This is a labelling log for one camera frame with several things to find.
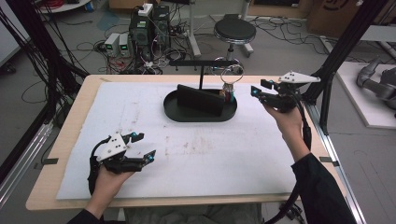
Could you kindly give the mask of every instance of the electronic equipment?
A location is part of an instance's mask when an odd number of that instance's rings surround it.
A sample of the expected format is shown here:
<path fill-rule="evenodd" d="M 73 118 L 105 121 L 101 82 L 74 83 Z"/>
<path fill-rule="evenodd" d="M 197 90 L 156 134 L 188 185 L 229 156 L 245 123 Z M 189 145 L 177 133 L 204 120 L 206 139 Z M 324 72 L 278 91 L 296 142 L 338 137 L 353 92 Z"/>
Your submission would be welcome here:
<path fill-rule="evenodd" d="M 111 34 L 105 42 L 107 55 L 117 57 L 120 53 L 120 34 Z"/>
<path fill-rule="evenodd" d="M 121 57 L 131 57 L 132 56 L 132 42 L 129 38 L 129 34 L 120 34 L 120 54 Z"/>
<path fill-rule="evenodd" d="M 301 101 L 299 87 L 305 83 L 320 82 L 319 77 L 311 77 L 296 72 L 288 72 L 279 78 L 279 83 L 273 80 L 261 80 L 261 85 L 268 90 L 275 90 L 278 94 L 271 94 L 251 86 L 251 96 L 256 97 L 262 104 L 277 108 L 281 113 L 291 111 Z"/>
<path fill-rule="evenodd" d="M 157 48 L 164 50 L 171 45 L 169 35 L 169 6 L 156 6 L 152 14 L 155 26 Z"/>
<path fill-rule="evenodd" d="M 137 15 L 139 15 L 139 16 L 150 17 L 150 16 L 151 16 L 151 11 L 152 11 L 152 4 L 145 3 L 145 4 L 143 5 L 143 9 L 140 9 L 140 10 L 137 12 Z"/>
<path fill-rule="evenodd" d="M 152 61 L 154 30 L 150 17 L 134 14 L 129 26 L 129 32 L 134 46 L 134 55 L 137 60 Z"/>

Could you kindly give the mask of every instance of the wire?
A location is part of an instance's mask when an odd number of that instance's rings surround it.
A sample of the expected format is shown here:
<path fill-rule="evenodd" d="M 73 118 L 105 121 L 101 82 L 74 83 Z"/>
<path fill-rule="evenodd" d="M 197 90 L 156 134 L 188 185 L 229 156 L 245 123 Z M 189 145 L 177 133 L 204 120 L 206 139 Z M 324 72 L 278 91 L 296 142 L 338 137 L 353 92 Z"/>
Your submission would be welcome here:
<path fill-rule="evenodd" d="M 85 23 L 93 23 L 93 21 L 80 21 L 80 22 L 66 22 L 66 21 L 60 21 L 60 20 L 58 20 L 58 21 L 63 24 L 66 24 L 66 25 L 82 25 Z"/>
<path fill-rule="evenodd" d="M 48 6 L 46 6 L 46 9 L 47 9 L 49 15 L 52 17 L 52 22 L 53 22 L 53 25 L 55 26 L 55 28 L 54 28 L 54 27 L 51 25 L 51 23 L 47 20 L 47 17 L 45 17 L 45 16 L 43 15 L 43 12 L 42 12 L 41 10 L 38 10 L 38 12 L 42 15 L 42 17 L 44 18 L 44 20 L 48 23 L 49 27 L 54 31 L 54 33 L 59 37 L 59 39 L 60 39 L 61 42 L 63 43 L 63 45 L 64 45 L 64 47 L 65 47 L 65 49 L 66 49 L 66 51 L 67 51 L 67 54 L 69 55 L 70 62 L 72 62 L 73 65 L 74 65 L 75 63 L 77 63 L 77 64 L 80 66 L 80 68 L 82 68 L 87 74 L 89 74 L 89 72 L 82 66 L 82 64 L 78 61 L 78 59 L 74 56 L 74 54 L 73 54 L 73 53 L 69 50 L 69 48 L 67 47 L 67 44 L 66 44 L 66 42 L 65 42 L 65 40 L 64 40 L 64 37 L 62 36 L 61 31 L 59 30 L 58 23 L 57 23 L 56 20 L 55 20 L 55 16 L 52 14 L 51 8 L 49 8 Z"/>
<path fill-rule="evenodd" d="M 207 22 L 204 22 L 202 25 L 200 25 L 198 28 L 196 28 L 195 30 L 194 30 L 194 32 L 197 32 L 199 29 L 201 29 L 204 25 L 206 25 L 207 23 L 212 23 L 213 21 L 207 21 Z"/>
<path fill-rule="evenodd" d="M 290 27 L 301 28 L 303 26 L 298 21 L 285 21 L 283 18 L 275 18 L 275 17 L 272 17 L 269 20 L 261 20 L 259 19 L 259 17 L 256 17 L 255 19 L 250 21 L 250 23 L 254 23 L 254 25 L 257 28 L 263 30 L 265 33 L 267 33 L 268 35 L 272 36 L 275 39 L 284 40 L 293 45 L 302 45 L 302 44 L 310 45 L 314 48 L 314 51 L 316 53 L 324 54 L 324 55 L 328 54 L 326 50 L 324 50 L 324 47 L 322 45 L 321 46 L 323 47 L 323 50 L 319 51 L 317 49 L 316 44 L 311 42 L 311 40 L 320 41 L 320 38 L 318 36 L 315 35 L 302 36 L 302 33 L 294 33 L 290 31 Z M 277 31 L 277 30 L 280 31 L 281 37 L 272 33 L 273 31 Z"/>
<path fill-rule="evenodd" d="M 93 155 L 95 154 L 96 149 L 99 148 L 99 146 L 101 146 L 104 143 L 108 143 L 108 141 L 110 139 L 111 139 L 111 136 L 109 136 L 107 139 L 104 139 L 104 140 L 100 141 L 98 144 L 96 144 L 96 146 L 92 150 L 91 157 L 93 157 Z"/>
<path fill-rule="evenodd" d="M 177 13 L 177 14 L 178 14 L 178 16 L 177 16 L 177 18 L 178 18 L 178 23 L 181 23 L 180 9 L 183 8 L 184 6 L 185 6 L 185 5 L 179 6 L 179 4 L 176 3 L 176 8 L 175 8 L 175 10 L 174 10 L 174 11 L 171 10 L 171 11 L 169 12 L 169 14 L 172 14 L 172 12 L 174 13 L 174 14 L 172 15 L 170 21 L 173 20 L 173 18 L 175 17 L 175 15 L 176 15 L 176 13 Z"/>
<path fill-rule="evenodd" d="M 47 96 L 46 96 L 46 98 L 45 98 L 44 100 L 42 100 L 42 101 L 35 101 L 35 102 L 27 101 L 27 100 L 24 99 L 24 94 L 25 94 L 26 92 L 28 92 L 31 88 L 33 88 L 33 86 L 35 86 L 35 85 L 37 85 L 37 84 L 39 84 L 39 83 L 42 83 L 42 82 L 43 82 L 42 80 L 41 80 L 41 81 L 37 81 L 36 83 L 34 83 L 34 84 L 32 84 L 31 86 L 29 86 L 29 87 L 22 93 L 21 99 L 22 99 L 25 103 L 28 103 L 28 104 L 40 104 L 40 103 L 46 102 L 46 101 L 48 100 Z"/>
<path fill-rule="evenodd" d="M 111 30 L 111 29 L 113 29 L 114 27 L 118 27 L 118 26 L 129 26 L 130 24 L 116 24 L 116 25 L 112 25 L 112 26 L 110 26 L 109 28 L 107 28 L 106 30 L 105 30 L 105 33 L 104 33 L 104 35 L 105 35 L 105 39 L 108 39 L 108 37 L 110 36 L 110 35 L 107 35 L 107 32 L 109 31 L 109 30 Z"/>
<path fill-rule="evenodd" d="M 306 120 L 305 117 L 305 112 L 303 105 L 300 102 L 300 97 L 297 96 L 297 93 L 294 92 L 294 90 L 289 90 L 288 89 L 288 96 L 291 98 L 291 100 L 294 101 L 296 104 L 297 109 L 299 110 L 301 117 L 302 117 L 302 122 L 303 122 L 303 139 L 304 143 L 308 147 L 309 150 L 311 150 L 311 143 L 312 143 L 312 134 L 311 134 L 311 128 L 309 127 L 309 124 Z M 298 193 L 298 187 L 297 183 L 294 185 L 294 188 L 288 198 L 288 200 L 285 202 L 284 206 L 280 209 L 280 211 L 272 217 L 270 220 L 264 222 L 265 224 L 272 224 L 278 222 L 281 218 L 283 218 L 289 210 L 295 205 L 295 202 L 297 201 L 297 198 L 299 196 Z"/>

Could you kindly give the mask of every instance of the cable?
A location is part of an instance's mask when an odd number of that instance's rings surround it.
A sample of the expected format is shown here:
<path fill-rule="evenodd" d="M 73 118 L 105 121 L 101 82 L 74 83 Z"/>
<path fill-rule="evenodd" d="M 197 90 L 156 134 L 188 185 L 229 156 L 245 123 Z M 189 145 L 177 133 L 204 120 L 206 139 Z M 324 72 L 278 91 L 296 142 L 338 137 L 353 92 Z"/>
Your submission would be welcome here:
<path fill-rule="evenodd" d="M 85 23 L 93 23 L 93 21 L 81 21 L 81 22 L 66 22 L 66 21 L 60 21 L 60 20 L 58 20 L 58 21 L 63 24 L 66 24 L 66 25 L 82 25 Z"/>
<path fill-rule="evenodd" d="M 207 21 L 207 22 L 204 22 L 202 25 L 200 25 L 198 28 L 196 28 L 195 30 L 194 30 L 194 32 L 197 32 L 199 29 L 201 29 L 204 25 L 206 25 L 207 23 L 212 23 L 213 21 Z"/>
<path fill-rule="evenodd" d="M 171 55 L 177 53 L 176 58 L 172 58 Z M 169 61 L 176 61 L 176 60 L 184 60 L 186 58 L 186 53 L 184 51 L 180 51 L 179 49 L 169 49 L 165 53 L 165 57 Z"/>
<path fill-rule="evenodd" d="M 111 139 L 111 136 L 109 136 L 107 139 L 104 139 L 102 141 L 100 141 L 98 144 L 96 144 L 96 146 L 93 148 L 92 152 L 91 152 L 91 157 L 93 157 L 93 155 L 95 154 L 96 149 L 99 148 L 99 146 L 101 146 L 104 143 L 108 143 L 108 141 Z"/>
<path fill-rule="evenodd" d="M 29 91 L 33 86 L 35 86 L 35 85 L 37 85 L 37 84 L 39 84 L 39 83 L 42 83 L 42 82 L 43 82 L 42 80 L 41 80 L 41 81 L 37 81 L 37 82 L 35 82 L 34 84 L 32 84 L 31 86 L 29 86 L 26 90 L 24 90 L 23 93 L 22 93 L 22 95 L 21 95 L 21 99 L 22 99 L 25 103 L 28 103 L 28 104 L 40 104 L 40 103 L 45 103 L 45 102 L 47 101 L 47 96 L 46 96 L 46 98 L 45 98 L 44 100 L 42 100 L 42 101 L 36 101 L 36 102 L 30 102 L 30 101 L 27 101 L 27 100 L 25 100 L 25 99 L 23 98 L 24 94 L 25 94 L 27 91 Z"/>
<path fill-rule="evenodd" d="M 298 110 L 300 111 L 300 114 L 302 117 L 302 122 L 303 122 L 303 139 L 304 139 L 304 142 L 305 142 L 306 146 L 308 147 L 308 149 L 311 150 L 311 143 L 312 143 L 311 128 L 309 127 L 309 124 L 306 120 L 304 108 L 300 102 L 300 97 L 298 97 L 294 91 L 289 91 L 289 97 L 294 101 Z M 276 214 L 273 218 L 271 218 L 270 220 L 268 220 L 264 223 L 272 224 L 272 223 L 278 222 L 295 205 L 295 202 L 297 201 L 298 196 L 299 196 L 299 193 L 298 193 L 298 187 L 297 187 L 297 183 L 296 183 L 294 185 L 293 190 L 291 191 L 291 194 L 290 194 L 288 200 L 285 202 L 284 206 L 280 209 L 278 214 Z"/>
<path fill-rule="evenodd" d="M 273 38 L 279 39 L 279 40 L 284 40 L 290 44 L 293 45 L 302 45 L 302 44 L 307 44 L 307 45 L 311 45 L 314 48 L 314 51 L 318 54 L 325 54 L 327 55 L 328 53 L 326 53 L 325 50 L 323 51 L 319 51 L 315 45 L 315 43 L 311 43 L 308 42 L 308 40 L 310 39 L 316 39 L 318 41 L 320 41 L 320 38 L 315 36 L 315 35 L 307 35 L 302 37 L 301 33 L 293 33 L 290 31 L 290 26 L 294 26 L 294 27 L 302 27 L 302 24 L 298 21 L 285 21 L 282 18 L 270 18 L 268 21 L 265 20 L 259 20 L 259 17 L 256 17 L 255 19 L 253 19 L 252 21 L 250 21 L 250 23 L 254 23 L 254 25 L 263 30 L 264 32 L 266 32 L 268 35 L 272 36 Z M 282 37 L 278 37 L 274 34 L 271 33 L 271 31 L 275 31 L 275 30 L 279 30 L 282 34 Z M 289 35 L 297 35 L 294 38 L 287 38 L 286 34 Z"/>
<path fill-rule="evenodd" d="M 110 26 L 109 28 L 107 28 L 107 29 L 105 30 L 105 33 L 104 33 L 105 39 L 108 39 L 108 37 L 110 36 L 110 35 L 107 35 L 107 34 L 106 34 L 110 29 L 113 29 L 114 27 L 118 27 L 118 26 L 124 26 L 124 25 L 129 26 L 129 24 L 117 24 L 117 25 L 112 25 L 112 26 Z"/>
<path fill-rule="evenodd" d="M 47 119 L 45 123 L 50 122 L 50 120 L 53 119 L 53 116 L 59 112 L 59 110 L 56 109 L 57 103 L 60 100 L 66 102 L 68 98 L 73 98 L 72 94 L 76 93 L 79 89 L 80 84 L 77 82 L 76 77 L 80 76 L 84 78 L 88 75 L 88 72 L 73 65 L 74 61 L 77 61 L 81 66 L 65 44 L 56 21 L 53 21 L 54 24 L 52 25 L 49 23 L 49 26 L 63 42 L 72 63 L 68 62 L 61 56 L 60 51 L 56 47 L 50 34 L 43 25 L 43 21 L 39 17 L 39 14 L 42 15 L 43 12 L 38 5 L 32 4 L 27 0 L 7 0 L 7 2 L 15 16 L 21 22 L 23 28 L 31 37 L 32 42 L 35 44 L 31 45 L 30 42 L 26 40 L 21 32 L 12 24 L 12 22 L 9 21 L 2 10 L 0 13 L 0 21 L 6 26 L 16 42 L 26 53 L 35 69 L 35 72 L 45 84 L 45 101 L 47 101 L 48 105 Z M 49 13 L 51 12 L 51 7 L 57 7 L 53 4 L 49 5 L 48 2 L 43 6 Z M 24 102 L 28 102 L 24 99 L 24 95 L 31 87 L 29 87 L 21 96 Z M 60 109 L 65 111 L 64 104 L 61 105 Z"/>
<path fill-rule="evenodd" d="M 66 42 L 65 42 L 65 40 L 64 40 L 64 37 L 62 36 L 61 31 L 59 30 L 58 23 L 56 22 L 55 16 L 52 14 L 51 9 L 50 9 L 50 8 L 47 8 L 47 11 L 48 11 L 48 13 L 51 15 L 51 17 L 52 17 L 52 22 L 53 22 L 55 28 L 52 27 L 52 25 L 50 24 L 50 22 L 47 20 L 47 18 L 46 18 L 45 16 L 43 16 L 43 17 L 44 17 L 45 21 L 47 21 L 47 22 L 49 23 L 49 27 L 52 28 L 52 30 L 55 32 L 55 34 L 59 37 L 59 39 L 60 39 L 61 42 L 63 43 L 64 47 L 66 48 L 67 54 L 68 54 L 68 56 L 69 56 L 69 58 L 70 58 L 70 62 L 71 62 L 73 65 L 74 65 L 75 63 L 77 63 L 87 74 L 89 74 L 88 71 L 82 66 L 82 64 L 78 61 L 78 59 L 74 56 L 74 54 L 73 54 L 73 53 L 70 51 L 70 49 L 67 47 L 67 44 L 66 44 Z"/>

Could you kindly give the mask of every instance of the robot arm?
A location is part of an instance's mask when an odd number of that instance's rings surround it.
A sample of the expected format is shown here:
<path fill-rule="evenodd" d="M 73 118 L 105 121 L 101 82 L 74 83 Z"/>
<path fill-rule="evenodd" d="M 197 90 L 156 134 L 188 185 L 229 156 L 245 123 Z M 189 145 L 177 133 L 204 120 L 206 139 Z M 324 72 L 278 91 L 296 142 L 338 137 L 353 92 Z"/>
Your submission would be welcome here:
<path fill-rule="evenodd" d="M 370 78 L 375 73 L 376 67 L 381 63 L 380 58 L 372 60 L 367 66 L 363 67 L 358 74 L 356 79 L 356 84 L 364 89 L 372 91 L 375 93 L 376 97 L 381 100 L 388 100 L 389 97 L 395 92 L 395 88 L 384 84 L 372 81 Z"/>
<path fill-rule="evenodd" d="M 299 86 L 308 82 L 319 82 L 320 78 L 310 77 L 303 74 L 289 72 L 279 79 L 279 83 L 262 79 L 261 85 L 269 90 L 274 89 L 278 94 L 262 92 L 260 89 L 252 86 L 250 94 L 259 99 L 262 104 L 275 107 L 281 113 L 291 111 L 302 97 Z"/>
<path fill-rule="evenodd" d="M 92 150 L 90 157 L 90 175 L 88 177 L 88 185 L 90 193 L 93 194 L 95 190 L 95 182 L 99 174 L 100 165 L 103 164 L 108 171 L 114 174 L 124 172 L 140 172 L 143 167 L 154 162 L 156 150 L 144 155 L 143 158 L 127 158 L 125 152 L 128 148 L 128 143 L 134 143 L 144 138 L 144 134 L 130 133 L 120 135 L 115 133 L 107 139 L 100 141 Z M 94 156 L 94 153 L 99 146 L 106 144 L 100 156 Z"/>
<path fill-rule="evenodd" d="M 371 80 L 371 76 L 380 63 L 381 60 L 376 58 L 363 67 L 358 73 L 356 84 L 361 88 L 372 91 L 377 98 L 385 101 L 390 108 L 396 109 L 396 68 L 385 70 L 379 83 Z"/>

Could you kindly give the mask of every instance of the stool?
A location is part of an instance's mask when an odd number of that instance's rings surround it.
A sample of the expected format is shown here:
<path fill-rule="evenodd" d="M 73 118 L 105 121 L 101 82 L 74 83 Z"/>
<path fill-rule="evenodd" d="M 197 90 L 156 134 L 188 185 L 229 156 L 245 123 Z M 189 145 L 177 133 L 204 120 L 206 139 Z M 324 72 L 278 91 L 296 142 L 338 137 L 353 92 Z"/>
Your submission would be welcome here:
<path fill-rule="evenodd" d="M 230 43 L 227 56 L 225 58 L 219 57 L 215 60 L 235 60 L 240 63 L 238 60 L 233 58 L 233 45 L 244 45 L 250 43 L 256 36 L 256 28 L 248 21 L 238 19 L 237 15 L 225 15 L 224 19 L 216 22 L 214 33 L 215 37 L 219 40 Z"/>

